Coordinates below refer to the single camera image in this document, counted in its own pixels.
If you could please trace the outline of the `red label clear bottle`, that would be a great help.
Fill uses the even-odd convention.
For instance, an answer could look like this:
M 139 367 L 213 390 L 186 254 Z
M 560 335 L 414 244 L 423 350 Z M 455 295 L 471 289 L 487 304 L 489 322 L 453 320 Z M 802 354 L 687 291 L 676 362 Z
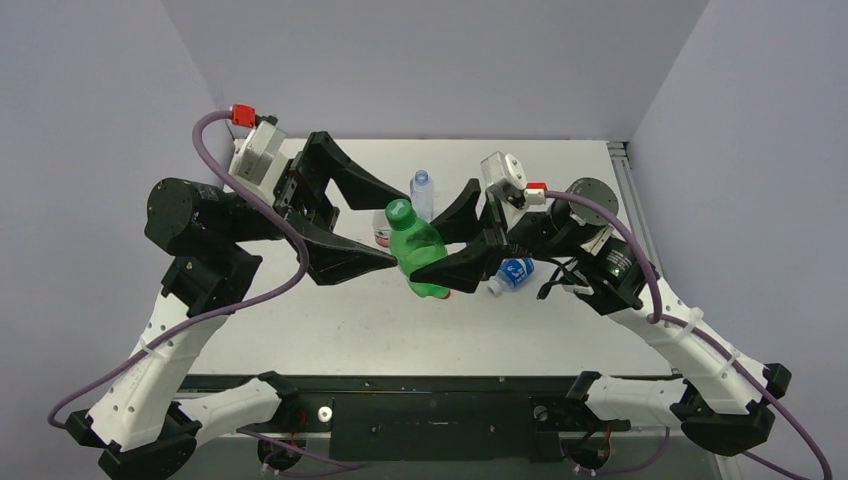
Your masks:
M 383 210 L 373 212 L 372 229 L 375 243 L 382 248 L 388 248 L 392 228 Z

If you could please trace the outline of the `green plastic bottle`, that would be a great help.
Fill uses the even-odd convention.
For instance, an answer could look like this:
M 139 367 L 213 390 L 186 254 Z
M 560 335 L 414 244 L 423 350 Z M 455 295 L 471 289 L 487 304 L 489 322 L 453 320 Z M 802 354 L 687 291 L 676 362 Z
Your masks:
M 418 217 L 413 226 L 402 231 L 392 230 L 389 250 L 406 278 L 407 285 L 418 297 L 447 299 L 450 296 L 448 288 L 410 280 L 414 270 L 447 256 L 440 234 L 429 223 Z

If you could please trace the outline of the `clear bluish bottle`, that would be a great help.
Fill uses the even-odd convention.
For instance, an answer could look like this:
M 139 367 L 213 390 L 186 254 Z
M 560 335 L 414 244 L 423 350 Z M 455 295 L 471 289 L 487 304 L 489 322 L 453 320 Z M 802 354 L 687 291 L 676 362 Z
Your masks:
M 434 217 L 435 183 L 425 170 L 415 172 L 410 180 L 410 200 L 419 218 L 430 222 Z

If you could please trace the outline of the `green bottle cap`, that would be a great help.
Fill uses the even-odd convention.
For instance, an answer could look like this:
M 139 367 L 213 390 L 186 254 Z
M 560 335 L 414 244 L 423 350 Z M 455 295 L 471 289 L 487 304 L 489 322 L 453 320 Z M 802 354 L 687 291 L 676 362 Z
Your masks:
M 402 231 L 413 226 L 418 219 L 411 201 L 399 198 L 391 201 L 384 209 L 386 219 L 390 228 L 394 231 Z

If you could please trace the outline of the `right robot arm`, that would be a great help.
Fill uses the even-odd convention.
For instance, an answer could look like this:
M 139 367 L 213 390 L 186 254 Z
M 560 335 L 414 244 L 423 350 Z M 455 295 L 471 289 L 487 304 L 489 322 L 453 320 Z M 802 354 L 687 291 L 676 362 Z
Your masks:
M 677 370 L 673 380 L 581 373 L 564 400 L 578 427 L 611 421 L 680 430 L 697 446 L 733 457 L 764 444 L 791 380 L 779 363 L 743 354 L 683 303 L 618 219 L 618 199 L 583 177 L 563 192 L 470 181 L 434 220 L 460 250 L 416 268 L 412 279 L 471 293 L 502 261 L 562 259 L 554 282 L 626 328 Z

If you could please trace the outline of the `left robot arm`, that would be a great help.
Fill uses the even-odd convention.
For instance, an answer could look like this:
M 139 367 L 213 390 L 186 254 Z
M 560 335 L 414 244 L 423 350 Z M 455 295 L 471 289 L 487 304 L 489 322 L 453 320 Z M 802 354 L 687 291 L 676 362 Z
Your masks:
M 326 190 L 335 185 L 354 210 L 379 210 L 400 192 L 355 163 L 325 132 L 310 134 L 288 158 L 285 134 L 268 123 L 235 144 L 226 192 L 167 178 L 152 189 L 145 233 L 172 257 L 153 312 L 130 357 L 105 378 L 107 392 L 69 415 L 65 430 L 101 450 L 112 479 L 166 479 L 195 450 L 245 427 L 300 427 L 297 388 L 276 372 L 190 400 L 176 394 L 197 357 L 245 297 L 261 264 L 244 244 L 291 243 L 297 279 L 336 285 L 390 268 L 388 254 L 337 235 L 339 215 Z

